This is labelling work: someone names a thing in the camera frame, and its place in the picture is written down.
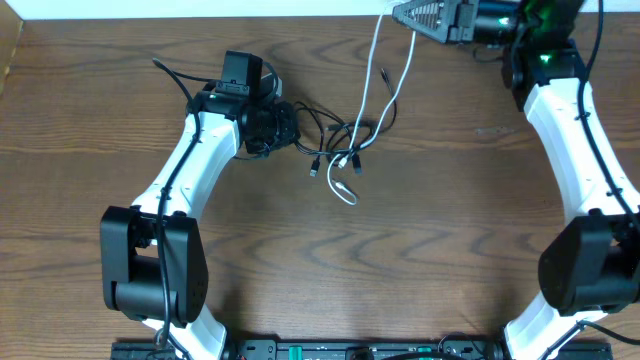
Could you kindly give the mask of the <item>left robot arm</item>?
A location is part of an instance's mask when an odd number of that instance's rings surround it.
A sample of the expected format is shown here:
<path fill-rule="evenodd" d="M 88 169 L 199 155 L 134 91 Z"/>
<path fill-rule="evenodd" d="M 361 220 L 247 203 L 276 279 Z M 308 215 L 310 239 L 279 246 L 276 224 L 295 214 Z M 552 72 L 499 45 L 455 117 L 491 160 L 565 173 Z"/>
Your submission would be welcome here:
<path fill-rule="evenodd" d="M 209 271 L 198 222 L 231 160 L 265 159 L 299 139 L 293 107 L 281 96 L 270 63 L 227 51 L 220 78 L 185 95 L 183 133 L 154 181 L 130 206 L 103 214 L 104 302 L 154 329 L 150 357 L 236 357 L 227 328 L 206 306 Z"/>

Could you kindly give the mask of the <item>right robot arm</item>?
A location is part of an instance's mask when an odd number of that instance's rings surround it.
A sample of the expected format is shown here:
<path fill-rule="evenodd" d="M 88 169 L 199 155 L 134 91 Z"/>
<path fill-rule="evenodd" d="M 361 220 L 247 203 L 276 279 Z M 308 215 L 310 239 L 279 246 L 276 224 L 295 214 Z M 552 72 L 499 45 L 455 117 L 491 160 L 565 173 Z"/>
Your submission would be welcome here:
<path fill-rule="evenodd" d="M 408 1 L 393 19 L 443 44 L 502 50 L 502 77 L 534 127 L 565 228 L 538 262 L 539 293 L 487 343 L 486 359 L 554 359 L 585 328 L 639 300 L 639 194 L 599 121 L 592 59 L 572 40 L 580 0 Z"/>

